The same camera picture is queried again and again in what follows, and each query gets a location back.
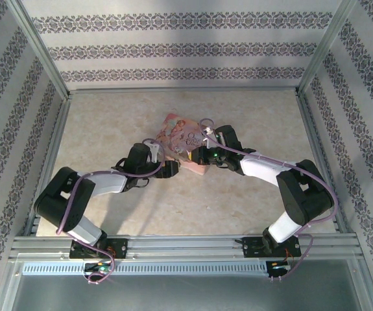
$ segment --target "pink package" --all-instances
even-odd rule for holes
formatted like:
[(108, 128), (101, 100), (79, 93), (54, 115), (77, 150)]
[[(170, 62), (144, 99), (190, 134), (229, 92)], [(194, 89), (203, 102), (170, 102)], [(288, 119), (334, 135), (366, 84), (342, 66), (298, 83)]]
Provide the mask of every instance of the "pink package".
[(200, 175), (208, 170), (209, 165), (197, 165), (188, 157), (188, 152), (206, 144), (198, 122), (170, 113), (156, 139), (165, 147), (166, 156), (169, 159), (179, 160), (181, 167)]

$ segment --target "wire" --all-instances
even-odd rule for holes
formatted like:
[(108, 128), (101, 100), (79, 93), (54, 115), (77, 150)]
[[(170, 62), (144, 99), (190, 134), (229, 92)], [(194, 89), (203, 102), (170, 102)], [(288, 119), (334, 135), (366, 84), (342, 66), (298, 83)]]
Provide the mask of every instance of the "wire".
[[(205, 121), (210, 121), (211, 125), (210, 126), (203, 125), (202, 123), (205, 122)], [(264, 155), (254, 155), (254, 154), (249, 154), (247, 152), (242, 152), (242, 151), (239, 151), (239, 150), (236, 150), (236, 149), (233, 149), (233, 148), (230, 148), (230, 147), (224, 146), (223, 144), (218, 143), (216, 140), (212, 139), (212, 137), (210, 137), (205, 132), (205, 129), (207, 127), (211, 128), (211, 126), (213, 126), (214, 124), (215, 124), (215, 122), (212, 119), (205, 118), (205, 119), (202, 119), (202, 120), (199, 121), (199, 128), (200, 128), (200, 131), (201, 131), (202, 135), (205, 136), (205, 138), (207, 138), (209, 141), (214, 143), (216, 146), (221, 147), (221, 148), (223, 148), (227, 151), (234, 152), (236, 154), (241, 154), (242, 156), (253, 157), (254, 159), (261, 159), (261, 160), (264, 160), (266, 162), (270, 162), (270, 163), (275, 164), (275, 165), (283, 165), (285, 167), (289, 167), (289, 168), (293, 168), (295, 170), (298, 170), (299, 172), (303, 173), (304, 175), (307, 175), (310, 178), (317, 181), (318, 183), (320, 183), (328, 191), (328, 193), (332, 197), (334, 208), (333, 208), (333, 212), (329, 216), (326, 216), (326, 217), (318, 219), (318, 220), (312, 220), (294, 233), (295, 236), (310, 236), (311, 240), (310, 240), (309, 246), (307, 247), (306, 251), (300, 257), (300, 259), (295, 264), (295, 266), (281, 278), (281, 279), (284, 279), (285, 277), (288, 277), (289, 275), (291, 275), (297, 269), (297, 267), (299, 267), (299, 265), (302, 263), (302, 261), (305, 259), (305, 257), (309, 253), (309, 251), (311, 249), (311, 246), (313, 245), (313, 236), (312, 235), (309, 235), (309, 234), (299, 235), (299, 233), (302, 232), (305, 228), (310, 227), (311, 224), (318, 224), (318, 223), (321, 223), (321, 222), (325, 222), (326, 220), (332, 219), (336, 215), (336, 213), (339, 209), (339, 202), (337, 201), (336, 194), (333, 191), (333, 189), (327, 183), (325, 183), (323, 180), (321, 180), (319, 177), (312, 174), (311, 172), (308, 172), (308, 171), (304, 170), (303, 168), (297, 167), (296, 165), (292, 165), (292, 164), (289, 164), (289, 163), (284, 162), (284, 161), (280, 161), (280, 160), (276, 160), (276, 159), (273, 159), (273, 158), (270, 158), (270, 157), (266, 157)]]
[[(135, 177), (135, 178), (144, 178), (144, 177), (149, 177), (149, 176), (152, 176), (154, 175), (155, 173), (157, 173), (162, 167), (163, 167), (163, 164), (164, 164), (164, 159), (165, 159), (165, 149), (163, 148), (162, 144), (155, 140), (155, 139), (152, 139), (152, 138), (146, 138), (142, 141), (142, 143), (144, 143), (145, 141), (151, 141), (152, 143), (154, 144), (158, 144), (162, 150), (162, 156), (163, 156), (163, 161), (160, 162), (159, 166), (153, 170), (152, 172), (149, 172), (149, 173), (146, 173), (146, 174), (130, 174), (130, 173), (126, 173), (126, 172), (120, 172), (118, 170), (98, 170), (96, 172), (91, 172), (91, 173), (87, 173), (87, 174), (84, 174), (82, 175), (81, 177), (78, 178), (77, 182), (75, 183), (72, 191), (71, 191), (71, 195), (69, 196), (69, 199), (68, 199), (68, 204), (67, 204), (67, 207), (65, 209), (65, 213), (64, 213), (64, 216), (62, 217), (62, 220), (60, 222), (60, 225), (58, 227), (58, 229), (56, 230), (56, 234), (57, 235), (60, 235), (62, 233), (62, 231), (64, 230), (64, 227), (65, 227), (65, 224), (67, 222), (67, 219), (68, 219), (68, 216), (71, 212), (71, 207), (72, 207), (72, 203), (75, 199), (75, 193), (77, 192), (77, 189), (78, 189), (78, 186), (81, 184), (81, 181), (84, 179), (84, 178), (87, 178), (87, 177), (90, 177), (90, 176), (94, 176), (94, 175), (108, 175), (108, 174), (113, 174), (113, 175), (122, 175), (122, 176), (126, 176), (126, 177)], [(93, 251), (97, 251), (99, 253), (102, 253), (103, 255), (106, 255), (110, 258), (110, 261), (111, 261), (111, 265), (110, 265), (110, 271), (106, 274), (106, 275), (103, 275), (101, 274), (100, 272), (93, 272), (90, 274), (90, 276), (88, 276), (88, 282), (91, 283), (91, 284), (99, 284), (103, 281), (105, 281), (114, 271), (114, 268), (115, 268), (115, 261), (114, 261), (114, 257), (107, 251), (104, 251), (102, 249), (99, 249), (99, 248), (96, 248), (95, 246), (91, 246), (73, 236), (71, 236), (69, 233), (67, 233), (75, 242), (78, 242), (79, 244), (85, 246), (86, 248), (90, 248), (91, 250)], [(91, 278), (93, 276), (101, 276), (101, 278), (98, 280), (98, 281), (92, 281)]]

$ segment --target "patterned wallpaper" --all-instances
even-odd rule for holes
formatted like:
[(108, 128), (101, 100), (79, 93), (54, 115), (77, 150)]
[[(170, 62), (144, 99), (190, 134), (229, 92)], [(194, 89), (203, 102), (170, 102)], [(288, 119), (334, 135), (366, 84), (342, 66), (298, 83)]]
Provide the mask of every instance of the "patterned wallpaper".
[(0, 282), (30, 211), (61, 102), (0, 0)]
[(23, 0), (69, 89), (297, 86), (339, 0)]
[(348, 226), (373, 277), (373, 1), (358, 1), (306, 92)]

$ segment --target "beige floor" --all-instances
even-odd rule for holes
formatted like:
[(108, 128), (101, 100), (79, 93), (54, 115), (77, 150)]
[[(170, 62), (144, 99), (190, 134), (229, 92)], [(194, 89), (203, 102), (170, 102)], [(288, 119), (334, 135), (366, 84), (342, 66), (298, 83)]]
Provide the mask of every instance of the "beige floor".
[[(244, 148), (266, 156), (313, 160), (293, 91), (79, 94), (54, 173), (110, 168), (134, 143), (155, 137), (170, 112), (231, 124)], [(86, 216), (109, 235), (223, 235), (261, 233), (283, 210), (277, 187), (211, 167), (204, 176), (181, 169), (145, 189), (98, 196)], [(335, 232), (332, 222), (310, 231)], [(54, 235), (54, 227), (42, 219), (37, 235)]]

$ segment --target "enclosure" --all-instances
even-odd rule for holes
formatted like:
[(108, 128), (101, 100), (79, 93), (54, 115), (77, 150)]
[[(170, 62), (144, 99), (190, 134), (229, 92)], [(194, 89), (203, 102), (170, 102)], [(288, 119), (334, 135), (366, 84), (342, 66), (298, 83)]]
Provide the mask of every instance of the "enclosure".
[[(283, 213), (277, 187), (181, 167), (90, 200), (85, 216), (128, 247), (109, 282), (86, 284), (71, 239), (34, 201), (61, 167), (112, 167), (168, 113), (210, 117), (245, 148), (315, 162), (340, 209), (306, 230), (313, 247), (292, 277), (266, 281), (264, 262), (234, 242)], [(308, 244), (300, 237), (302, 252)], [(373, 310), (372, 0), (0, 0), (0, 310), (98, 301)]]

